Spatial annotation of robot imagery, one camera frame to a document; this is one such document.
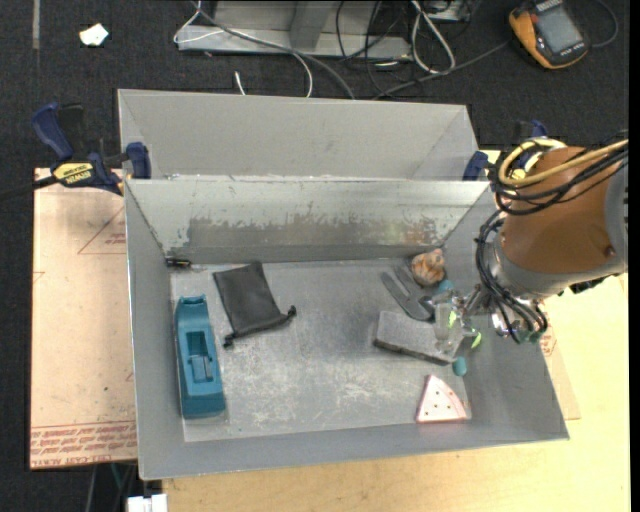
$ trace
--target gray bin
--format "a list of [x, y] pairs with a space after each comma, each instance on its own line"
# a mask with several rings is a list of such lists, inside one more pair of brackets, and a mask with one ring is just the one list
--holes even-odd
[[[131, 90], [119, 103], [123, 146], [144, 142], [153, 165], [125, 188], [143, 479], [567, 437], [539, 346], [484, 318], [464, 378], [372, 345], [380, 311], [402, 312], [382, 272], [442, 247], [456, 286], [477, 282], [473, 237], [494, 205], [486, 182], [461, 180], [477, 149], [464, 106]], [[212, 272], [256, 260], [298, 315], [224, 350]], [[184, 420], [173, 309], [203, 293], [227, 411]], [[469, 420], [415, 423], [429, 374]]]

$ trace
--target black carpet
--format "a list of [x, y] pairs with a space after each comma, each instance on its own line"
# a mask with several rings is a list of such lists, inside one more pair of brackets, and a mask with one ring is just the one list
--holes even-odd
[[[567, 1], [595, 43], [613, 34], [614, 23], [598, 1]], [[504, 41], [510, 40], [509, 45], [384, 101], [465, 104], [481, 147], [512, 144], [516, 123], [533, 119], [541, 121], [550, 136], [569, 144], [602, 141], [628, 128], [629, 121], [630, 1], [604, 1], [618, 20], [615, 39], [594, 48], [574, 66], [547, 71], [527, 62], [513, 44], [506, 19], [518, 0], [485, 0], [468, 26], [446, 28], [458, 62]], [[239, 71], [248, 94], [304, 96], [306, 92], [304, 69], [291, 56], [179, 52], [172, 37], [193, 12], [188, 2], [41, 0], [39, 50], [32, 44], [33, 10], [30, 1], [2, 2], [0, 191], [30, 183], [35, 167], [53, 163], [52, 152], [30, 125], [32, 113], [50, 101], [82, 103], [87, 136], [103, 138], [106, 152], [112, 154], [119, 150], [118, 88], [238, 93], [233, 72]], [[111, 38], [102, 48], [84, 47], [78, 32], [97, 22], [107, 27]], [[376, 96], [378, 88], [397, 85], [398, 76], [412, 73], [409, 65], [394, 72], [398, 76], [374, 70], [376, 86], [361, 62], [324, 62], [363, 99]], [[330, 74], [311, 66], [314, 96], [346, 97]], [[0, 203], [0, 507], [11, 512], [84, 510], [92, 468], [28, 469], [32, 225], [30, 195]]]

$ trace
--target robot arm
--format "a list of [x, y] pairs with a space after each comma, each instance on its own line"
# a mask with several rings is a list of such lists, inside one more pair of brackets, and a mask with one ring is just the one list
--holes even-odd
[[540, 300], [627, 270], [628, 140], [591, 150], [531, 139], [491, 181], [499, 209], [480, 229], [481, 284], [464, 310], [492, 312], [516, 341], [536, 341]]

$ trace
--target gray tool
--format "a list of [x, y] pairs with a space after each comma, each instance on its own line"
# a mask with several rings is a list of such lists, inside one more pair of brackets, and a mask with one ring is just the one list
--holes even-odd
[[414, 281], [411, 271], [405, 265], [398, 265], [394, 271], [401, 285], [387, 272], [383, 272], [381, 276], [389, 293], [411, 318], [423, 322], [432, 321], [435, 309], [431, 304], [431, 296]]
[[439, 339], [429, 323], [412, 320], [400, 313], [381, 311], [373, 344], [418, 359], [453, 363], [463, 338], [458, 321], [454, 322], [446, 339]]

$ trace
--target cable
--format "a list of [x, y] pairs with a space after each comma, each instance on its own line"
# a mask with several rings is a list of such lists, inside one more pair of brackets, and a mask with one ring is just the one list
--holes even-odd
[[[296, 55], [295, 53], [292, 53], [291, 56], [295, 57], [298, 61], [300, 61], [300, 64], [304, 66], [304, 69], [307, 72], [307, 76], [309, 77], [309, 89], [307, 90], [307, 95], [305, 96], [305, 98], [310, 98], [311, 94], [313, 93], [313, 74], [311, 73], [309, 66], [307, 66], [307, 63], [304, 61], [302, 57], [300, 57], [299, 55]], [[238, 73], [237, 71], [234, 71], [233, 76], [235, 78], [236, 84], [238, 85], [238, 88], [240, 89], [240, 93], [243, 96], [246, 96], [247, 93], [242, 87], [242, 82], [240, 81], [240, 73]]]
[[247, 93], [244, 92], [244, 89], [242, 87], [242, 82], [240, 81], [240, 73], [238, 73], [237, 71], [234, 71], [233, 76], [236, 79], [236, 84], [238, 85], [238, 89], [240, 89], [240, 94], [242, 94], [243, 96], [246, 96]]
[[[440, 33], [440, 31], [436, 28], [436, 26], [434, 25], [433, 21], [431, 21], [431, 18], [429, 18], [429, 16], [424, 11], [422, 6], [418, 3], [418, 1], [417, 0], [412, 0], [411, 5], [413, 5], [413, 7], [418, 11], [418, 15], [416, 16], [416, 19], [415, 19], [415, 21], [413, 23], [413, 29], [411, 30], [411, 52], [413, 54], [413, 59], [414, 59], [415, 63], [423, 71], [426, 71], [427, 73], [430, 73], [430, 74], [441, 74], [441, 73], [446, 73], [447, 71], [452, 70], [453, 68], [456, 67], [456, 58], [453, 55], [453, 52], [451, 51], [451, 47], [445, 41], [444, 37], [442, 37], [442, 34]], [[427, 23], [427, 25], [431, 29], [431, 32], [433, 32], [433, 34], [436, 36], [436, 39], [438, 39], [438, 41], [440, 42], [440, 44], [444, 48], [445, 52], [447, 53], [447, 57], [449, 58], [449, 67], [446, 70], [437, 71], [437, 70], [431, 69], [429, 66], [427, 66], [424, 63], [424, 61], [418, 55], [418, 50], [417, 50], [417, 45], [416, 45], [416, 37], [417, 37], [417, 34], [418, 34], [418, 28], [420, 26], [420, 19], [424, 19], [424, 21]]]
[[[537, 144], [540, 144], [540, 141], [525, 141], [525, 143], [520, 144], [516, 148], [516, 150], [514, 150], [514, 152], [509, 155], [509, 157], [517, 157], [522, 153], [523, 148], [537, 147]], [[526, 178], [521, 178], [513, 179], [506, 183], [502, 181], [501, 174], [498, 173], [496, 175], [495, 171], [493, 173], [490, 173], [489, 179], [492, 182], [494, 188], [496, 204], [501, 211], [506, 212], [510, 215], [530, 215], [532, 213], [540, 212], [555, 204], [573, 201], [583, 194], [589, 192], [605, 180], [611, 178], [614, 174], [618, 173], [624, 167], [623, 165], [618, 165], [613, 170], [610, 170], [611, 167], [623, 162], [625, 159], [628, 159], [628, 155], [628, 139], [625, 139], [613, 144], [607, 144], [607, 146], [600, 149], [585, 148], [582, 151], [579, 151], [576, 155], [573, 155], [571, 158], [568, 158], [562, 164], [557, 165], [549, 169], [548, 171], [535, 175], [543, 176], [542, 180], [526, 180]], [[513, 161], [514, 159], [509, 157], [505, 160], [505, 162], [503, 162], [503, 165], [501, 165], [500, 167], [502, 174], [505, 174], [507, 176], [513, 173], [513, 171], [508, 170], [508, 167], [510, 165], [509, 162]], [[527, 188], [538, 183], [542, 183], [544, 179], [549, 178], [550, 176], [568, 169], [572, 169], [575, 166], [584, 164], [589, 165], [575, 174], [575, 176], [569, 179], [566, 183], [562, 183], [560, 185], [533, 193], [526, 192]], [[601, 173], [604, 174], [603, 177], [601, 177], [600, 179], [596, 179], [595, 181], [592, 180], [592, 182], [585, 188], [571, 195], [570, 197], [565, 198], [565, 196], [567, 196], [570, 191], [574, 190], [574, 187], [596, 177]], [[532, 207], [515, 209], [511, 204], [511, 202], [513, 201], [518, 201], [521, 203], [525, 202], [532, 205]]]
[[531, 308], [518, 301], [507, 289], [505, 289], [498, 283], [496, 277], [493, 276], [489, 266], [484, 259], [484, 253], [488, 244], [489, 235], [491, 233], [497, 233], [498, 229], [504, 223], [504, 219], [499, 218], [501, 215], [502, 212], [497, 210], [480, 227], [480, 233], [478, 238], [476, 239], [477, 248], [475, 262], [478, 269], [478, 274], [480, 275], [480, 281], [482, 282], [484, 289], [489, 294], [492, 305], [500, 311], [509, 335], [517, 343], [521, 343], [523, 340], [520, 339], [518, 333], [516, 332], [517, 329], [509, 319], [509, 315], [507, 314], [505, 307], [508, 307], [515, 314], [522, 318], [522, 320], [526, 323], [527, 330], [530, 333], [537, 333], [538, 335], [543, 334], [548, 328], [548, 323], [546, 316], [542, 311], [540, 311], [537, 302], [534, 301], [534, 307]]
[[200, 16], [200, 12], [201, 12], [201, 8], [202, 8], [202, 1], [200, 0], [198, 2], [198, 6], [196, 9], [196, 12], [193, 14], [193, 16], [191, 16], [191, 18], [189, 18], [184, 25], [182, 25], [178, 30], [176, 30], [176, 33], [173, 34], [173, 42], [175, 44], [181, 44], [181, 43], [191, 43], [193, 41], [200, 41], [201, 39], [204, 39], [206, 37], [211, 37], [211, 36], [215, 36], [217, 34], [222, 34], [224, 33], [224, 30], [218, 30], [217, 32], [209, 32], [207, 34], [203, 34], [201, 36], [198, 37], [193, 37], [191, 39], [178, 39], [178, 34], [180, 32], [182, 32], [186, 27], [188, 27], [189, 25], [191, 25], [197, 18], [198, 16]]
[[262, 39], [258, 39], [257, 37], [253, 37], [250, 36], [248, 34], [243, 34], [241, 32], [238, 32], [236, 30], [232, 30], [224, 25], [221, 25], [220, 23], [216, 22], [211, 16], [209, 16], [206, 12], [204, 12], [200, 6], [198, 5], [197, 2], [191, 1], [191, 4], [200, 12], [200, 15], [205, 18], [209, 23], [211, 23], [212, 25], [214, 25], [215, 27], [218, 27], [219, 29], [227, 32], [228, 34], [231, 34], [233, 36], [239, 37], [241, 39], [245, 39], [247, 41], [251, 41], [257, 44], [261, 44], [262, 46], [266, 46], [268, 48], [274, 48], [280, 51], [283, 51], [285, 53], [290, 53], [290, 54], [294, 54], [294, 55], [298, 55], [301, 58], [307, 59], [310, 62], [313, 62], [314, 64], [317, 64], [318, 66], [320, 66], [321, 68], [323, 68], [324, 70], [326, 70], [329, 74], [331, 74], [331, 76], [333, 76], [333, 78], [340, 84], [340, 86], [344, 89], [344, 91], [347, 93], [347, 95], [352, 99], [355, 100], [356, 97], [353, 93], [353, 91], [351, 90], [351, 87], [349, 87], [349, 85], [344, 81], [344, 79], [334, 70], [332, 69], [330, 66], [328, 66], [327, 64], [325, 64], [324, 62], [322, 62], [319, 59], [316, 59], [315, 57], [306, 54], [304, 52], [295, 50], [293, 48], [287, 48], [286, 46], [277, 44], [277, 43], [272, 43], [271, 41], [265, 41]]
[[605, 156], [607, 153], [610, 153], [611, 151], [615, 151], [617, 149], [621, 149], [622, 147], [628, 145], [629, 140], [625, 139], [619, 142], [614, 142], [613, 144], [610, 144], [608, 146], [605, 146], [604, 148], [600, 148], [594, 151], [589, 151], [588, 153], [583, 154], [582, 156], [575, 158], [575, 159], [571, 159], [568, 160], [567, 162], [564, 162], [561, 165], [558, 165], [556, 167], [553, 167], [551, 169], [548, 169], [544, 172], [541, 172], [539, 174], [535, 174], [533, 176], [525, 176], [523, 178], [511, 178], [510, 176], [508, 176], [508, 168], [509, 166], [513, 163], [513, 161], [522, 154], [522, 152], [524, 151], [524, 149], [528, 149], [530, 147], [532, 147], [532, 143], [528, 143], [529, 141], [525, 141], [523, 144], [520, 144], [513, 152], [511, 152], [511, 154], [502, 162], [500, 169], [498, 170], [498, 180], [500, 180], [500, 182], [503, 185], [509, 185], [512, 187], [522, 187], [522, 186], [526, 186], [526, 185], [531, 185], [534, 183], [539, 183], [541, 181], [544, 181], [545, 179], [547, 179], [550, 176], [553, 176], [554, 174], [557, 174], [559, 172], [562, 171], [566, 171], [567, 169], [570, 169], [571, 167], [576, 167], [578, 165], [581, 165], [583, 163], [586, 162], [591, 162], [593, 160], [599, 159], [600, 157]]
[[[400, 11], [400, 13], [398, 14], [398, 16], [396, 17], [396, 19], [393, 21], [393, 23], [391, 23], [389, 25], [389, 27], [387, 27], [387, 30], [385, 31], [384, 34], [379, 35], [376, 39], [374, 39], [371, 43], [368, 43], [367, 41], [365, 41], [365, 45], [360, 48], [359, 50], [356, 50], [355, 52], [347, 55], [345, 49], [344, 49], [344, 44], [342, 41], [342, 32], [340, 30], [340, 14], [342, 12], [342, 8], [344, 6], [344, 0], [340, 2], [340, 4], [338, 5], [338, 8], [336, 9], [336, 18], [335, 18], [335, 23], [336, 23], [336, 37], [338, 38], [338, 45], [340, 46], [340, 53], [342, 54], [342, 61], [347, 61], [350, 59], [353, 59], [354, 57], [357, 57], [358, 55], [362, 55], [363, 53], [365, 53], [366, 51], [370, 50], [371, 48], [373, 48], [374, 46], [376, 46], [378, 43], [380, 43], [385, 37], [387, 37], [389, 35], [389, 32], [391, 32], [391, 30], [393, 30], [393, 27], [395, 27], [397, 25], [397, 23], [400, 21], [400, 19], [402, 18], [402, 11]], [[367, 28], [367, 34], [365, 36], [368, 36], [371, 32], [371, 23], [369, 23], [369, 26]]]
[[385, 96], [391, 97], [391, 95], [393, 93], [396, 93], [398, 91], [401, 91], [401, 90], [406, 89], [408, 87], [411, 87], [413, 85], [419, 85], [419, 84], [422, 84], [422, 83], [424, 83], [424, 82], [426, 82], [428, 80], [433, 80], [435, 78], [439, 78], [439, 77], [442, 77], [442, 76], [447, 76], [447, 75], [453, 73], [454, 71], [458, 71], [460, 69], [466, 68], [467, 66], [470, 66], [471, 64], [475, 64], [479, 60], [484, 59], [485, 57], [488, 57], [489, 55], [491, 55], [491, 54], [493, 54], [493, 53], [495, 53], [495, 52], [497, 52], [499, 50], [502, 50], [502, 48], [506, 47], [508, 44], [509, 44], [509, 41], [505, 41], [504, 43], [499, 44], [495, 48], [493, 48], [493, 49], [491, 49], [491, 50], [489, 50], [489, 51], [487, 51], [487, 52], [485, 52], [485, 53], [483, 53], [481, 55], [478, 55], [477, 57], [474, 57], [473, 59], [471, 59], [471, 60], [469, 60], [467, 62], [464, 62], [462, 64], [458, 64], [454, 68], [451, 68], [451, 69], [449, 69], [447, 71], [443, 71], [441, 73], [436, 73], [436, 74], [423, 76], [421, 78], [416, 78], [415, 80], [407, 82], [406, 84], [397, 85], [395, 87], [387, 89], [386, 91], [383, 91], [382, 93], [378, 94], [377, 96], [375, 96], [372, 99], [379, 100], [381, 98], [384, 98]]

